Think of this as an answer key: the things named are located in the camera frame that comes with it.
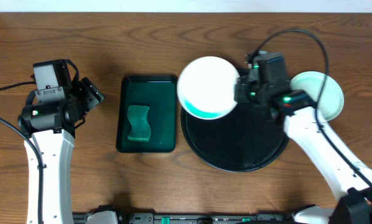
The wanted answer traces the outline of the white plate with green stain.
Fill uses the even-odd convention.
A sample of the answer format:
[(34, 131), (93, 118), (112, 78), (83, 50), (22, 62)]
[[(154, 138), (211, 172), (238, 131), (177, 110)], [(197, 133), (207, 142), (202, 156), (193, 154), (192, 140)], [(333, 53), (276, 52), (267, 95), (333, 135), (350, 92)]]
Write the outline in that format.
[(206, 56), (190, 62), (177, 81), (177, 96), (190, 115), (205, 120), (226, 116), (237, 105), (236, 68), (227, 60)]

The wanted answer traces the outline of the green sponge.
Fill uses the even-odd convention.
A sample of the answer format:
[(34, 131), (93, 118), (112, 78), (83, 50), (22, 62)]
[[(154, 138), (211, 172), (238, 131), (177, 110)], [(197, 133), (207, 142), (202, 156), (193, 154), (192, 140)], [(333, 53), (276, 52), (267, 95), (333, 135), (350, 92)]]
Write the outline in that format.
[(149, 106), (131, 105), (128, 108), (128, 121), (131, 125), (131, 131), (128, 134), (128, 140), (137, 142), (148, 142), (151, 136), (151, 127), (147, 120)]

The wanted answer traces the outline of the mint plate front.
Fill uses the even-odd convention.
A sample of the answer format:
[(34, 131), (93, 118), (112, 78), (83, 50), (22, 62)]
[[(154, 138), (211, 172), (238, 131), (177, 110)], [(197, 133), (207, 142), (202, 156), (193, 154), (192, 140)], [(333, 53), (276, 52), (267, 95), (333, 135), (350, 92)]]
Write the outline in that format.
[[(296, 75), (291, 80), (292, 90), (304, 90), (313, 100), (317, 101), (322, 83), (326, 75), (321, 72), (307, 71)], [(331, 77), (327, 77), (319, 102), (319, 110), (326, 121), (336, 118), (344, 105), (343, 91), (340, 85)]]

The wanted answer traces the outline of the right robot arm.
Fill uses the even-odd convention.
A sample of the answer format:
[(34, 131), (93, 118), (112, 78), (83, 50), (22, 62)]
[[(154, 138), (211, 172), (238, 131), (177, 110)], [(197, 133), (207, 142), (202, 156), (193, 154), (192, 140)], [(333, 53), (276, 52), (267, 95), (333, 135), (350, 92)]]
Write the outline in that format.
[(292, 80), (242, 76), (235, 100), (267, 105), (283, 117), (286, 135), (307, 154), (329, 185), (337, 206), (302, 208), (296, 223), (372, 223), (372, 169), (365, 165), (329, 125), (343, 107), (338, 83), (320, 72), (302, 72)]

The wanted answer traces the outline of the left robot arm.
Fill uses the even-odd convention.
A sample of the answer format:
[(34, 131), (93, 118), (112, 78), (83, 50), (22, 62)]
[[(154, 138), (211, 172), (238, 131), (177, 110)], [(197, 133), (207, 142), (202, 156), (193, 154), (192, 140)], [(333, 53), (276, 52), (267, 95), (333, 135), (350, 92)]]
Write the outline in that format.
[(104, 100), (88, 78), (31, 92), (18, 117), (29, 167), (28, 223), (73, 223), (71, 159), (75, 130)]

